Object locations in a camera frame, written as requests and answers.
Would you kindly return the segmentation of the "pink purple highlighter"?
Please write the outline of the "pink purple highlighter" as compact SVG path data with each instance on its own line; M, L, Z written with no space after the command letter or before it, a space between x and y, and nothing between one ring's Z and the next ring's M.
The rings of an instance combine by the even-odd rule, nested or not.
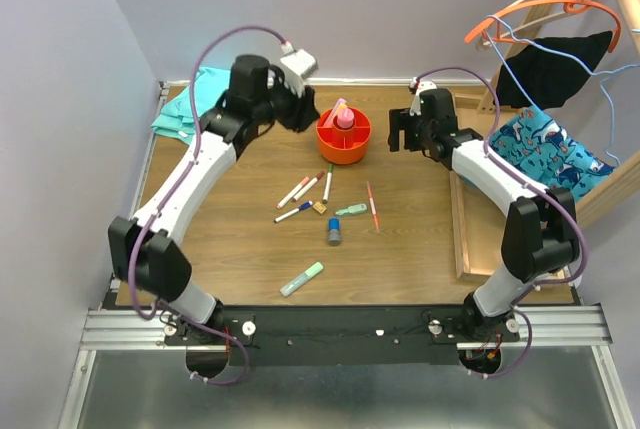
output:
M334 107L329 111L329 114L323 123L323 127L331 127L334 124L335 118L339 115L338 108L342 103L346 104L346 100L344 98L339 98L336 101Z

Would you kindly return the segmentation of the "pink glue bottle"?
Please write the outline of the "pink glue bottle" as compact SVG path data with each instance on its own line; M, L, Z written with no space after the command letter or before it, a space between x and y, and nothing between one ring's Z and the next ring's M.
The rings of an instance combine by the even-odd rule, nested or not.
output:
M334 120L334 126L340 130L349 130L354 126L354 124L355 114L349 107L342 114L339 114Z

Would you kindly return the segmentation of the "orange round organizer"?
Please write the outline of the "orange round organizer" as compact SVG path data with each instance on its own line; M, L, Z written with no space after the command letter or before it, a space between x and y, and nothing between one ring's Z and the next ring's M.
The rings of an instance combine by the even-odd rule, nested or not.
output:
M353 124L342 129L335 124L324 126L330 110L321 114L316 122L316 142L320 155L336 165L351 165L361 161L368 150L372 135L372 125L365 113L350 107L353 112Z

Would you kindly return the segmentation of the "pink cap white marker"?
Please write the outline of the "pink cap white marker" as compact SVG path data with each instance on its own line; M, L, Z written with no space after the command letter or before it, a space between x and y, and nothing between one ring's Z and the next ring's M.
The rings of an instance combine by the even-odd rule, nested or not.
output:
M307 183L309 177L305 176L296 186L294 186L276 205L277 209L282 209Z

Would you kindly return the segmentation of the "green highlighter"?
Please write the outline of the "green highlighter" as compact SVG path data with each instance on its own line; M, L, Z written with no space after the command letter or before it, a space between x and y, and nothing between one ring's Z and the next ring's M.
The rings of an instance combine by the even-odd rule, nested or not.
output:
M315 262L311 266L309 266L306 270L296 276L294 279L286 283L284 286L280 288L280 294L283 297L289 297L311 279L316 277L324 270L324 266L320 262Z

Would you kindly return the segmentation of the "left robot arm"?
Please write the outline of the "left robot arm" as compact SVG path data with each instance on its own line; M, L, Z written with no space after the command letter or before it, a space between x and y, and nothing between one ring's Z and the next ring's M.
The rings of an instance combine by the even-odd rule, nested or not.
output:
M275 64L257 55L236 58L228 89L200 115L197 134L161 188L131 218L116 217L109 225L113 272L128 284L132 305L144 291L187 319L197 342L220 336L222 303L195 282L182 240L207 194L261 126L279 123L300 133L318 120L307 82L316 70L315 57L303 49Z

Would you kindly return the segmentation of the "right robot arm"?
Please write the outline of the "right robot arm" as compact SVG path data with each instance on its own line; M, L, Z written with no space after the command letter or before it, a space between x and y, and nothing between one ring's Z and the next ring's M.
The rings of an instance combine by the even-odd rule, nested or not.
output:
M465 298L456 329L480 341L493 333L535 285L580 256L575 203L564 188L549 189L507 164L471 128L461 129L452 94L418 92L409 108L389 112L388 146L420 151L467 180L506 217L501 263Z

